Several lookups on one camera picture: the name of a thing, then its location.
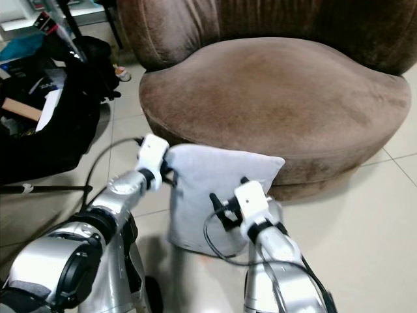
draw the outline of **chair backrest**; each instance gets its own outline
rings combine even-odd
[[[147,70],[222,40],[294,37],[400,75],[417,61],[417,0],[120,0],[132,48]]]

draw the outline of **black cable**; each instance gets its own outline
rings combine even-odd
[[[317,278],[317,276],[315,276],[315,274],[313,273],[313,271],[311,270],[311,268],[308,265],[305,265],[306,267],[297,264],[295,262],[291,262],[291,261],[282,261],[282,260],[266,260],[266,261],[252,261],[252,262],[247,262],[247,263],[243,263],[243,262],[238,262],[238,261],[234,261],[234,260],[230,260],[227,256],[225,256],[224,254],[222,254],[217,248],[216,246],[213,244],[213,242],[211,241],[210,237],[209,237],[209,233],[208,233],[208,228],[209,228],[209,222],[219,213],[224,213],[228,211],[228,208],[224,207],[222,209],[218,209],[215,210],[214,212],[212,212],[204,221],[204,226],[203,226],[203,233],[204,233],[204,238],[208,244],[208,246],[211,248],[211,250],[213,250],[213,252],[217,255],[217,257],[219,257],[220,259],[222,259],[223,261],[231,264],[231,265],[235,265],[235,266],[240,266],[240,267],[251,267],[251,266],[256,266],[256,265],[268,265],[271,263],[277,263],[277,264],[282,264],[282,265],[290,265],[292,267],[295,267],[297,269],[300,269],[301,271],[303,271],[304,273],[306,273],[313,281],[314,283],[316,283],[318,289],[320,290],[322,296],[323,296],[323,300],[324,300],[324,304],[326,306],[327,312],[328,313],[336,313],[336,306],[333,302],[333,298],[332,296],[327,292],[326,288],[323,286],[322,282]]]
[[[121,139],[118,140],[114,143],[112,143],[111,145],[107,146],[95,159],[95,161],[93,162],[93,165],[90,168],[89,174],[87,176],[87,179],[85,180],[85,184],[84,184],[84,193],[83,193],[83,199],[82,199],[82,203],[81,203],[81,210],[79,210],[80,212],[83,212],[86,210],[87,208],[87,197],[89,195],[88,192],[88,186],[90,185],[90,180],[91,180],[91,176],[93,175],[93,171],[96,168],[96,165],[98,164],[98,161],[100,161],[100,159],[109,151],[111,150],[113,147],[116,147],[117,145],[120,145],[124,142],[131,142],[131,141],[135,141],[137,142],[137,144],[140,146],[143,142],[143,138],[138,138],[138,137],[131,137],[131,138],[125,138],[125,139]]]

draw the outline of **blue object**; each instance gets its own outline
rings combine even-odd
[[[0,52],[0,61],[29,57],[42,45],[44,34],[12,39]]]

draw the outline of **brown velvet chair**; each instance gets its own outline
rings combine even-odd
[[[122,0],[119,12],[152,131],[285,158],[281,200],[345,181],[409,111],[417,0]]]

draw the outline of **chair seat cushion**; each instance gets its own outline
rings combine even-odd
[[[279,156],[274,185],[336,179],[375,154],[410,106],[408,83],[323,44],[246,38],[206,46],[147,72],[140,101],[152,130],[193,142]]]

